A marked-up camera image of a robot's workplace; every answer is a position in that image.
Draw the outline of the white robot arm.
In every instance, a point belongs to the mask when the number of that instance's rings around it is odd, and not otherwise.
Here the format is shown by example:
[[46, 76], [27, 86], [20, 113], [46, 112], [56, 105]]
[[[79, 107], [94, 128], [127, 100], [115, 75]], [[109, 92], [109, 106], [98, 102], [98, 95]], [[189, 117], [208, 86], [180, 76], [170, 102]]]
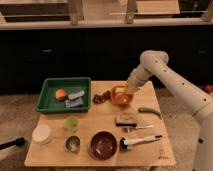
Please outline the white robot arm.
[[156, 76], [200, 124], [192, 171], [213, 171], [213, 97], [167, 66], [169, 56], [164, 51], [146, 50], [140, 64], [127, 79], [128, 88], [143, 86]]

